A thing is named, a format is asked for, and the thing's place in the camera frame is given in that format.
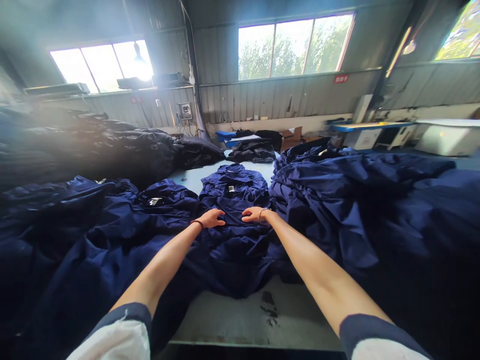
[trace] wrist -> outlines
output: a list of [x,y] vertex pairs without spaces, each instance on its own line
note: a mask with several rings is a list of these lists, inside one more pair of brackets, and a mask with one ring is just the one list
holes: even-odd
[[201,218],[198,218],[191,221],[190,226],[194,226],[199,231],[202,231],[205,228],[205,222]]
[[270,219],[272,216],[275,216],[277,213],[270,210],[270,209],[265,209],[261,212],[260,216],[258,217],[258,221],[260,222],[270,222]]

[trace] white tag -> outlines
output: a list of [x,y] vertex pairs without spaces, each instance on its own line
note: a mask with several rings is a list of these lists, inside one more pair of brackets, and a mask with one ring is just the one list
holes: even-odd
[[150,205],[154,206],[157,204],[157,202],[161,199],[161,197],[152,197],[150,200]]

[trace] wall-mounted device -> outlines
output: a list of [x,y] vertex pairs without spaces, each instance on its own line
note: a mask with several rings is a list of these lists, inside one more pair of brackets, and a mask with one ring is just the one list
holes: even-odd
[[180,120],[192,120],[192,109],[189,102],[178,103],[176,108]]

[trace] red sign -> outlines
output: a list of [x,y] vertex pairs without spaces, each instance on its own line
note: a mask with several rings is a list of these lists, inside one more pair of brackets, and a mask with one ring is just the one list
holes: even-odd
[[335,75],[334,84],[346,83],[349,80],[350,75]]

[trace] tree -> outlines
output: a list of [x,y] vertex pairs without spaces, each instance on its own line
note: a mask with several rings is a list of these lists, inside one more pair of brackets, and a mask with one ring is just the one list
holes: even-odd
[[474,0],[465,7],[435,60],[468,58],[479,41],[480,0]]
[[317,19],[308,55],[306,54],[308,38],[304,41],[305,51],[297,54],[292,38],[278,31],[273,46],[273,58],[273,34],[246,42],[238,54],[238,79],[268,78],[270,66],[272,77],[301,75],[306,56],[305,74],[334,72],[342,55],[351,22],[351,15]]
[[238,54],[238,80],[262,79],[270,75],[273,34],[263,42],[248,42]]
[[315,21],[305,74],[329,73],[337,70],[351,22],[350,15],[327,17]]

